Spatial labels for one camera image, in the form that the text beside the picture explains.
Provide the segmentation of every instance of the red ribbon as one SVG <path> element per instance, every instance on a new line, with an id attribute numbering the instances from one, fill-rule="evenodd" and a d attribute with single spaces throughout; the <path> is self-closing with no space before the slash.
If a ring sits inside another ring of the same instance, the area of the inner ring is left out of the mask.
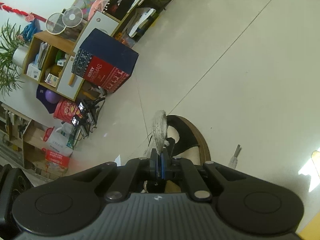
<path id="1" fill-rule="evenodd" d="M 22 15 L 22 16 L 28 16 L 29 15 L 28 13 L 26 13 L 24 11 L 20 11 L 18 9 L 13 9 L 12 7 L 6 6 L 6 5 L 4 5 L 3 2 L 0 2 L 0 9 L 5 10 L 6 12 L 14 12 L 14 13 L 16 13 L 18 15 Z M 38 19 L 39 21 L 42 21 L 42 22 L 46 22 L 45 18 L 43 18 L 43 17 L 41 17 L 41 16 L 39 16 L 37 14 L 34 14 L 34 13 L 31 13 L 31 14 L 35 17 L 35 19 Z"/>

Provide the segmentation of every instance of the rope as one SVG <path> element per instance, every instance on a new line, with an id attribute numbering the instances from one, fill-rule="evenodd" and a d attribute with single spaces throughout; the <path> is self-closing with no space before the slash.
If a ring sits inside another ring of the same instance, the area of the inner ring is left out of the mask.
<path id="1" fill-rule="evenodd" d="M 35 13 L 27 13 L 27 12 L 24 12 L 24 11 L 20 11 L 18 9 L 13 9 L 10 6 L 4 5 L 3 2 L 0 2 L 0 9 L 4 10 L 6 12 L 13 12 L 13 13 L 16 13 L 16 14 L 21 15 L 21 16 L 28 16 L 28 15 L 32 14 L 35 17 L 35 19 L 37 19 L 39 21 L 42 21 L 42 22 L 46 22 L 47 21 L 45 18 L 43 18 L 43 17 L 41 17 L 41 16 L 39 16 L 39 15 L 37 15 Z"/>
<path id="2" fill-rule="evenodd" d="M 169 145 L 167 138 L 167 117 L 164 110 L 157 111 L 152 119 L 152 138 L 150 140 L 149 146 L 145 151 L 145 156 L 150 158 L 151 150 L 156 149 L 157 153 L 160 155 L 164 145 Z"/>

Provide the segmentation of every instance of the white tiled floor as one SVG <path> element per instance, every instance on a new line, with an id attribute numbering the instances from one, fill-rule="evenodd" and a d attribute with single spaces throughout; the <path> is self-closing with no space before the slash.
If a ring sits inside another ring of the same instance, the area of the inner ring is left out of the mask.
<path id="1" fill-rule="evenodd" d="M 320 186 L 298 175 L 320 147 L 320 0 L 174 0 L 142 39 L 130 80 L 107 98 L 99 127 L 69 172 L 141 156 L 156 110 L 204 135 L 212 160 L 285 186 L 320 209 Z"/>

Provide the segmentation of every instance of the plastic bag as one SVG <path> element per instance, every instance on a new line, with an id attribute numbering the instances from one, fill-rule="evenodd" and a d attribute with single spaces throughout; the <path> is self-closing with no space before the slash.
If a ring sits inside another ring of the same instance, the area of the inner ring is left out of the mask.
<path id="1" fill-rule="evenodd" d="M 70 134 L 61 132 L 62 127 L 51 127 L 45 131 L 43 140 L 47 142 L 49 150 L 60 153 L 63 156 L 69 157 L 73 149 L 70 147 Z"/>

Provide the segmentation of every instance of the red decoration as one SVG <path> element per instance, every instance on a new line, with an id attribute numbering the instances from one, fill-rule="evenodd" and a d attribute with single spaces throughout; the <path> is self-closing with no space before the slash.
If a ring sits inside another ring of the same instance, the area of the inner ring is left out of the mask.
<path id="1" fill-rule="evenodd" d="M 93 56 L 82 77 L 113 93 L 129 78 L 129 74 Z"/>
<path id="2" fill-rule="evenodd" d="M 60 153 L 56 153 L 48 149 L 45 151 L 45 159 L 47 161 L 57 163 L 60 166 L 63 166 L 65 168 L 69 166 L 69 161 L 70 161 L 69 157 L 65 157 Z"/>
<path id="3" fill-rule="evenodd" d="M 25 20 L 27 22 L 32 22 L 35 19 L 33 14 L 29 14 L 28 16 L 26 16 Z"/>
<path id="4" fill-rule="evenodd" d="M 47 20 L 37 14 L 34 14 L 34 13 L 26 13 L 24 11 L 20 11 L 18 9 L 13 9 L 12 7 L 9 7 L 7 5 L 4 5 L 3 2 L 0 2 L 0 9 L 2 10 L 5 10 L 6 12 L 14 12 L 18 15 L 21 15 L 21 16 L 29 16 L 30 14 L 34 16 L 35 19 L 38 19 L 39 21 L 42 21 L 42 22 L 46 22 Z"/>

